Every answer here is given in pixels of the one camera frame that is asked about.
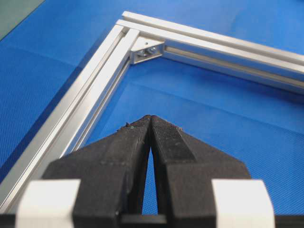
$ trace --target bolt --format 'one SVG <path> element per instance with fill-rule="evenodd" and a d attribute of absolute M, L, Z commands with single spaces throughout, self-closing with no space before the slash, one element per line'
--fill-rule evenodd
<path fill-rule="evenodd" d="M 143 57 L 147 56 L 147 53 L 145 52 L 145 50 L 140 50 L 140 51 L 136 52 L 136 54 L 138 56 L 143 56 Z"/>
<path fill-rule="evenodd" d="M 155 54 L 156 53 L 156 47 L 150 47 L 150 48 L 148 48 L 148 50 L 147 50 L 151 55 L 153 55 L 153 54 Z"/>

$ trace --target aluminum frame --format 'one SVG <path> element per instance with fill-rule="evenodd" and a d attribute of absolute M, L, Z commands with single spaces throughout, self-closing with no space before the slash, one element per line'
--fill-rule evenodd
<path fill-rule="evenodd" d="M 15 212 L 29 180 L 81 147 L 130 65 L 138 37 L 162 57 L 304 94 L 304 56 L 131 12 L 123 13 L 0 185 L 0 213 Z"/>

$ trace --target white tape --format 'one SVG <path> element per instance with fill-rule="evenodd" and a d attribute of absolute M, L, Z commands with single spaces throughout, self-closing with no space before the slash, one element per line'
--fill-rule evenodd
<path fill-rule="evenodd" d="M 16 228 L 73 228 L 72 212 L 80 180 L 34 180 L 16 214 Z"/>
<path fill-rule="evenodd" d="M 274 210 L 262 180 L 213 179 L 217 228 L 275 228 Z"/>

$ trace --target blue mat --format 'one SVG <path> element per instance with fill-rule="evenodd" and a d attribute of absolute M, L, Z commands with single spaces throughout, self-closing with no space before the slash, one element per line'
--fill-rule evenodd
<path fill-rule="evenodd" d="M 0 41 L 0 181 L 22 154 L 124 10 L 304 54 L 303 1 L 46 0 Z M 117 93 L 116 96 L 121 97 L 124 102 L 124 100 L 134 100 L 137 93 L 140 96 L 147 93 L 147 97 L 152 98 L 152 101 L 140 97 L 142 100 L 138 98 L 135 100 L 143 103 L 133 104 L 134 107 L 131 103 L 130 107 L 122 106 L 122 110 L 117 111 L 125 114 L 125 117 L 118 119 L 117 122 L 112 121 L 111 118 L 115 116 L 109 114 L 115 105 L 114 101 L 111 102 L 106 110 L 108 117 L 103 116 L 99 124 L 103 126 L 100 136 L 106 136 L 125 121 L 130 122 L 143 114 L 152 113 L 159 114 L 177 125 L 184 125 L 184 129 L 190 134 L 234 154 L 238 150 L 232 147 L 236 144 L 232 143 L 231 137 L 237 135 L 226 131 L 228 128 L 240 131 L 238 125 L 234 126 L 236 117 L 233 116 L 239 116 L 239 119 L 244 117 L 244 120 L 240 122 L 238 120 L 235 124 L 242 124 L 245 129 L 239 134 L 247 131 L 252 133 L 250 137 L 244 138 L 246 134 L 241 137 L 242 143 L 239 147 L 245 148 L 246 152 L 250 151 L 247 147 L 263 148 L 262 142 L 265 143 L 267 140 L 271 142 L 269 151 L 275 149 L 275 144 L 280 146 L 279 151 L 288 147 L 287 151 L 294 145 L 292 152 L 288 151 L 289 156 L 271 151 L 273 162 L 289 161 L 286 163 L 288 167 L 285 169 L 282 167 L 282 169 L 286 170 L 286 175 L 291 176 L 288 183 L 294 180 L 294 185 L 299 186 L 295 190 L 291 189 L 292 193 L 287 191 L 284 198 L 277 199 L 283 206 L 279 208 L 276 206 L 276 212 L 302 213 L 299 209 L 302 202 L 298 197 L 302 196 L 299 191 L 303 190 L 301 189 L 303 179 L 297 176 L 298 173 L 294 169 L 299 169 L 298 163 L 301 160 L 301 153 L 295 153 L 295 151 L 299 151 L 298 137 L 302 135 L 301 129 L 303 129 L 303 104 L 301 103 L 303 98 L 282 91 L 274 90 L 276 91 L 274 92 L 269 87 L 257 86 L 249 82 L 244 84 L 241 80 L 234 82 L 239 89 L 229 90 L 226 77 L 222 75 L 212 76 L 212 80 L 208 83 L 208 80 L 203 80 L 204 89 L 200 89 L 192 81 L 196 74 L 192 75 L 191 69 L 197 70 L 197 68 L 184 65 L 180 65 L 180 68 L 187 69 L 183 71 L 183 78 L 187 80 L 183 80 L 183 84 L 180 85 L 176 83 L 176 79 L 172 79 L 180 74 L 175 70 L 179 64 L 169 63 L 170 61 L 167 62 L 167 60 L 155 60 L 153 63 L 144 63 L 137 68 L 131 68 L 126 78 L 132 79 L 132 82 L 124 81 L 119 89 L 120 95 Z M 197 74 L 199 78 L 206 79 L 205 77 L 214 73 Z M 252 96 L 252 99 L 240 101 L 240 97 L 244 96 L 244 90 L 247 97 Z M 206 96 L 206 92 L 212 93 L 212 97 Z M 172 109 L 160 108 L 160 105 L 166 104 L 172 105 Z M 199 129 L 195 124 L 184 123 L 185 117 L 194 118 L 194 120 L 196 117 L 197 124 L 206 125 L 206 127 Z M 221 120 L 226 120 L 227 123 L 219 132 Z M 268 138 L 256 132 L 261 128 L 260 126 L 268 127 Z M 290 134 L 289 138 L 285 139 L 283 137 L 286 136 L 284 134 L 286 131 Z M 222 135 L 221 140 L 220 137 L 218 140 L 214 139 L 213 135 L 217 137 L 218 134 Z M 245 156 L 244 154 L 246 153 L 234 155 L 244 159 L 242 157 Z M 255 159 L 258 158 L 254 154 L 261 156 L 257 152 L 253 153 L 251 156 Z M 291 161 L 291 154 L 294 156 L 294 162 Z M 260 161 L 252 165 L 262 166 Z M 268 173 L 269 178 L 274 186 L 280 188 L 278 185 L 282 183 L 280 177 L 276 175 L 276 169 L 273 169 L 273 172 L 273 176 Z M 296 198 L 295 205 L 289 207 L 285 201 L 291 202 L 293 197 Z"/>

